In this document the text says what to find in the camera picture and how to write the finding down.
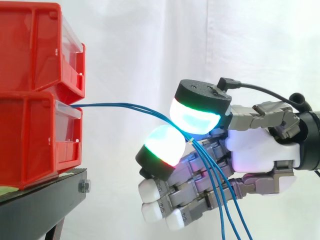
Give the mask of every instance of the white backdrop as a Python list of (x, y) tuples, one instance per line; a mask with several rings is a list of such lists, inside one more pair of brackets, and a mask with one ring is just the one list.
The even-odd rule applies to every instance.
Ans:
[[(169, 113), (181, 79), (217, 83), (228, 77), (285, 97), (303, 93), (320, 110), (320, 5), (317, 0), (58, 0), (86, 45), (82, 103), (129, 102)], [(230, 91), (233, 104), (273, 98)], [(92, 181), (87, 199), (65, 219), (62, 240), (221, 239), (219, 211), (178, 232), (141, 214), (135, 155), (160, 121), (128, 109), (84, 110), (83, 163)], [(320, 179), (296, 172), (282, 195), (239, 201), (254, 239), (320, 239)], [(247, 239), (234, 205), (234, 222)], [(227, 239), (235, 236), (226, 224)]]

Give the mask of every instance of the black cable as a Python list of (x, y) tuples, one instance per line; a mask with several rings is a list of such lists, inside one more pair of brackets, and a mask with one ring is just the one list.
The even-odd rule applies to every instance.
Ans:
[(314, 172), (315, 172), (315, 174), (317, 174), (318, 177), (320, 178), (320, 172), (319, 172), (318, 170), (315, 170)]
[(225, 77), (220, 78), (220, 80), (217, 84), (217, 88), (222, 91), (225, 91), (225, 92), (227, 92), (228, 89), (239, 89), (239, 88), (253, 89), (253, 90), (263, 92), (265, 94), (269, 94), (270, 96), (273, 96), (273, 97), (281, 100), (284, 103), (290, 104), (292, 107), (297, 109), (300, 113), (312, 111), (312, 109), (311, 109), (310, 105), (307, 103), (305, 97), (301, 93), (298, 93), (298, 92), (292, 94), (289, 99), (286, 99), (285, 97), (283, 97), (273, 91), (265, 89), (263, 87), (252, 85), (252, 84), (247, 84), (247, 83), (242, 83), (240, 81), (236, 81), (234, 79), (225, 78)]
[(247, 83), (240, 83), (240, 88), (246, 88), (246, 89), (254, 89), (254, 90), (257, 90), (257, 91), (260, 91), (260, 92), (263, 92), (265, 94), (269, 94), (279, 100), (281, 100), (282, 102), (284, 103), (287, 103), (287, 104), (290, 104), (292, 107), (294, 107), (295, 109), (297, 109), (299, 112), (299, 108), (301, 108), (303, 106), (303, 104), (301, 103), (296, 103), (294, 101), (291, 101), (289, 99), (286, 99), (285, 97), (273, 92), (273, 91), (270, 91), (268, 89), (265, 89), (263, 87), (260, 87), (260, 86), (256, 86), (256, 85), (252, 85), (252, 84), (247, 84)]

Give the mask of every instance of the red storage bin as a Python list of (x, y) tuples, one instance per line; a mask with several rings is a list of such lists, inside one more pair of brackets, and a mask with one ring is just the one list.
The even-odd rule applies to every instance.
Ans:
[(57, 3), (0, 1), (0, 91), (85, 97), (85, 46)]
[(49, 92), (0, 92), (0, 186), (24, 189), (81, 164), (82, 111)]

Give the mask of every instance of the bundle of blue wires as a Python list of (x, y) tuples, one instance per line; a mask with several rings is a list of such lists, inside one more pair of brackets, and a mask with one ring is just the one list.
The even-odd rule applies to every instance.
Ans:
[(206, 150), (203, 148), (203, 146), (198, 143), (197, 141), (193, 141), (193, 138), (186, 132), (182, 131), (178, 126), (176, 126), (169, 118), (167, 118), (165, 115), (161, 114), (160, 112), (157, 112), (155, 110), (152, 110), (148, 107), (145, 107), (145, 106), (141, 106), (141, 105), (136, 105), (136, 104), (131, 104), (131, 103), (123, 103), (123, 102), (119, 102), (119, 103), (91, 103), (91, 104), (74, 104), (72, 105), (72, 107), (74, 108), (84, 108), (84, 107), (119, 107), (119, 108), (127, 108), (127, 109), (132, 109), (132, 110), (135, 110), (135, 111), (138, 111), (138, 112), (141, 112), (141, 113), (145, 113), (145, 114), (148, 114), (148, 115), (152, 115), (154, 117), (157, 117), (165, 122), (167, 122), (168, 124), (172, 125), (173, 127), (175, 127), (177, 130), (179, 130), (182, 135), (184, 136), (184, 138), (188, 141), (188, 142), (192, 142), (192, 145), (194, 147), (194, 149), (198, 152), (198, 155), (200, 156), (207, 172), (208, 172), (208, 175), (209, 175), (209, 178), (210, 178), (210, 181), (211, 181), (211, 184), (212, 184), (212, 187), (213, 187), (213, 192), (214, 192), (214, 195), (217, 199), (217, 204), (218, 204), (218, 208), (219, 208), (219, 213), (220, 213), (220, 221), (221, 221), (221, 236), (222, 236), (222, 239), (225, 240), (226, 237), (225, 237), (225, 225), (224, 225), (224, 216), (223, 216), (223, 210), (222, 210), (222, 205), (221, 205), (221, 202), (220, 202), (220, 197), (218, 195), (218, 192), (217, 192), (217, 189), (216, 189), (216, 185), (215, 185), (215, 181), (214, 181), (214, 178), (213, 178), (213, 175), (211, 174), (211, 171), (210, 171), (210, 168), (208, 166), (208, 163), (214, 173), (214, 177), (218, 183), (218, 186), (219, 186), (219, 190), (220, 190), (220, 193), (221, 193), (221, 197), (222, 197), (222, 201), (223, 201), (223, 205), (224, 205), (224, 209), (225, 209), (225, 212), (226, 212), (226, 215), (228, 217), (228, 220), (232, 226), (232, 229), (234, 231), (234, 234), (236, 235), (236, 238), (238, 240), (240, 240), (240, 236), (239, 236), (239, 233), (236, 229), (236, 226), (234, 224), (234, 222), (232, 221), (232, 218), (231, 218), (231, 215), (230, 215), (230, 212), (229, 212), (229, 209), (228, 209), (228, 206), (227, 206), (227, 200), (226, 200), (226, 196), (225, 196), (225, 193), (224, 193), (224, 189), (223, 189), (223, 186), (222, 186), (222, 183), (221, 183), (221, 180), (218, 176), (218, 173), (216, 170), (218, 170), (218, 172), (220, 173), (220, 175), (222, 176), (223, 180), (225, 181), (225, 183), (227, 184), (227, 187), (229, 188), (230, 192), (231, 192), (231, 195), (232, 195), (232, 199), (234, 201), (234, 204), (235, 204), (235, 207), (236, 207), (236, 210), (239, 214), (239, 217), (241, 219), (241, 222), (243, 224), (243, 227), (249, 237), (250, 240), (252, 240), (252, 236), (249, 232), (249, 229), (247, 227), (247, 224), (244, 220), (244, 217), (241, 213), (241, 210), (240, 210), (240, 207), (238, 205), (238, 202), (237, 202), (237, 197), (235, 195), (235, 192), (231, 186), (231, 184), (229, 183), (229, 180), (228, 178), (224, 175), (223, 171), (220, 169), (220, 167), (218, 166), (218, 164), (212, 159), (212, 157), (206, 152)]

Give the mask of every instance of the robot fingertip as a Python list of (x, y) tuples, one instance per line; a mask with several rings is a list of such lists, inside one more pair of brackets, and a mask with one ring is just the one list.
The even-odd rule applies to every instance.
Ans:
[(147, 223), (154, 223), (163, 218), (158, 202), (156, 201), (142, 204), (141, 211)]
[(139, 194), (144, 203), (153, 203), (160, 199), (158, 187), (153, 179), (144, 179), (139, 184)]
[(171, 231), (177, 231), (185, 227), (184, 218), (181, 211), (177, 208), (165, 218), (166, 225)]

